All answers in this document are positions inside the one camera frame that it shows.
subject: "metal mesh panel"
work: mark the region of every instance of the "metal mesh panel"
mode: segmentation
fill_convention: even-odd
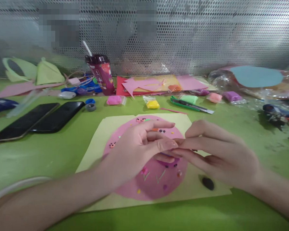
[[[0,76],[1,59],[11,56],[34,64],[44,56],[67,73],[88,70],[80,42],[52,47],[41,39],[39,5],[71,3],[79,1],[0,0]],[[119,75],[204,74],[227,64],[289,68],[289,0],[152,4],[156,33],[148,39],[140,37],[139,1],[82,0],[79,40],[85,40],[92,53],[106,54],[112,73]]]

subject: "yellow clay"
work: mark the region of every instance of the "yellow clay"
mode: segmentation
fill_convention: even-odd
[[[147,108],[152,108],[152,109],[156,109],[160,107],[160,105],[158,104],[156,100],[149,101],[147,102],[146,105],[147,105]]]

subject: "smartphone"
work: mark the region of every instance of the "smartphone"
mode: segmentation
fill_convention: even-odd
[[[17,140],[25,136],[38,121],[56,109],[59,103],[40,104],[0,131],[0,141]]]
[[[35,124],[31,128],[31,131],[35,133],[56,133],[60,131],[84,105],[84,102],[66,102],[49,116]]]

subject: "pink circle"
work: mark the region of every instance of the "pink circle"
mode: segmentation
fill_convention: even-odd
[[[142,123],[141,121],[144,119],[164,120],[153,115],[139,117],[139,122],[136,121],[136,119],[137,118],[123,124],[111,135],[104,149],[103,156],[110,152],[110,144],[117,142],[119,140],[119,136],[122,136],[127,128],[137,125],[138,123]],[[176,127],[170,129],[163,128],[163,130],[166,131],[164,135],[171,139],[183,138],[182,134]],[[139,201],[152,201],[162,198],[174,191],[184,179],[188,164],[187,161],[185,159],[180,159],[180,161],[176,162],[175,164],[169,164],[168,168],[166,168],[164,165],[152,158],[145,165],[147,171],[149,172],[149,174],[145,176],[145,180],[144,175],[139,173],[134,179],[119,187],[115,193],[123,197],[133,198]]]

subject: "blue paper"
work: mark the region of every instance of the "blue paper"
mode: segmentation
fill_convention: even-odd
[[[245,87],[270,87],[280,84],[283,75],[274,69],[254,66],[238,66],[230,68],[235,78]]]

